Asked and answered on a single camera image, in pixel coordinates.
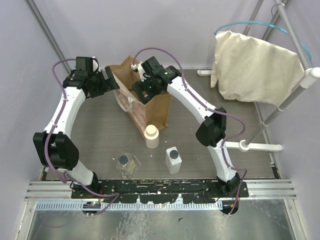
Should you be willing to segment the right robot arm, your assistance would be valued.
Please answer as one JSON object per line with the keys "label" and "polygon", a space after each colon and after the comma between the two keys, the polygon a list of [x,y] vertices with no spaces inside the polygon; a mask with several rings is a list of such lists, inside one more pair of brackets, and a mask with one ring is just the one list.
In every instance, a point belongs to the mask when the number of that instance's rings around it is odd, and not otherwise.
{"label": "right robot arm", "polygon": [[224,108],[215,108],[183,80],[182,73],[174,66],[164,68],[155,57],[144,62],[131,64],[131,69],[140,79],[132,85],[142,103],[146,104],[161,93],[169,93],[179,100],[196,118],[199,128],[195,133],[197,140],[210,152],[217,172],[220,193],[231,197],[240,183],[240,176],[233,167],[226,138],[227,116]]}

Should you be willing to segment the brown paper bag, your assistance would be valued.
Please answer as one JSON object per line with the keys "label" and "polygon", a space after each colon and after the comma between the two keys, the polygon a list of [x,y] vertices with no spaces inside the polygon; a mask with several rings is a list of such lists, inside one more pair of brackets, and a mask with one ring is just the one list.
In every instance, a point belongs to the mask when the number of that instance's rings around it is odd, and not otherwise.
{"label": "brown paper bag", "polygon": [[113,64],[109,67],[119,86],[119,89],[114,91],[115,99],[143,136],[149,125],[154,125],[159,131],[168,127],[171,95],[161,93],[146,104],[139,100],[132,85],[140,80],[140,76],[131,68],[132,63],[138,64],[139,62],[132,56],[128,56],[121,64]]}

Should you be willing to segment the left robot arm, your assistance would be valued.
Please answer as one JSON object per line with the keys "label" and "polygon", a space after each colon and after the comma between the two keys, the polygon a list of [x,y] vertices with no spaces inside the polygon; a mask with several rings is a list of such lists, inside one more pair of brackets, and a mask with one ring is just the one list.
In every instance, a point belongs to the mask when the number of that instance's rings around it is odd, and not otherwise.
{"label": "left robot arm", "polygon": [[111,68],[107,66],[102,72],[95,57],[77,56],[73,61],[75,68],[64,81],[57,81],[61,98],[52,119],[32,140],[43,166],[50,168],[63,183],[70,179],[88,198],[95,198],[100,193],[98,177],[80,161],[71,132],[87,98],[96,98],[120,87]]}

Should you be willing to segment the white bottle black cap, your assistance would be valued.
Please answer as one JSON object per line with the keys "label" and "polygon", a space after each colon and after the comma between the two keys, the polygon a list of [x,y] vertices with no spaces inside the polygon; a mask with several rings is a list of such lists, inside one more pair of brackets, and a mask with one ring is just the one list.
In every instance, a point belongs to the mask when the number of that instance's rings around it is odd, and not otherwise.
{"label": "white bottle black cap", "polygon": [[165,151],[165,163],[168,171],[171,175],[177,174],[180,171],[182,158],[178,152],[178,149],[173,146]]}

